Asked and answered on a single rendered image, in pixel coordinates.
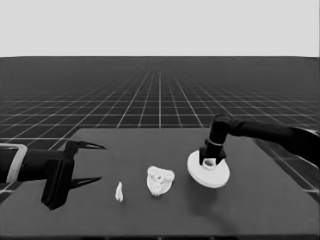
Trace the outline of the large thick white disc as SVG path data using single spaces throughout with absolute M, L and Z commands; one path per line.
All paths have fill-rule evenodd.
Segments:
M 189 154 L 187 158 L 187 170 L 190 176 L 200 185 L 207 188 L 220 188 L 224 186 L 230 178 L 230 169 L 224 159 L 217 165 L 216 159 L 206 158 L 203 166 L 200 165 L 200 151 L 196 150 Z

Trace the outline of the small white T-shaped piece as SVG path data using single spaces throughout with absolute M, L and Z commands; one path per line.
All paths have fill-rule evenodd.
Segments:
M 116 192 L 115 192 L 115 199 L 119 202 L 122 202 L 124 200 L 124 195 L 122 192 L 122 183 L 119 182 L 118 186 L 116 188 Z

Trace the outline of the white round carrier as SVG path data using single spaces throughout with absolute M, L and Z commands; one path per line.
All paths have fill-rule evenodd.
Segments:
M 147 172 L 146 184 L 147 184 L 148 189 L 149 189 L 150 186 L 155 185 L 155 184 L 158 184 L 157 181 L 156 181 L 156 178 L 157 178 L 158 176 L 165 176 L 164 170 L 165 170 L 165 169 L 163 169 L 163 168 L 159 168 L 159 174 L 158 174 L 157 176 L 155 176 L 155 177 L 149 176 L 149 175 L 148 175 L 148 172 Z M 172 185 L 173 185 L 174 180 L 173 180 L 173 181 L 167 181 L 167 180 L 166 180 L 166 182 L 161 185 L 161 186 L 162 186 L 162 193 L 161 193 L 161 195 L 167 193 L 167 192 L 170 190 L 170 188 L 171 188 Z

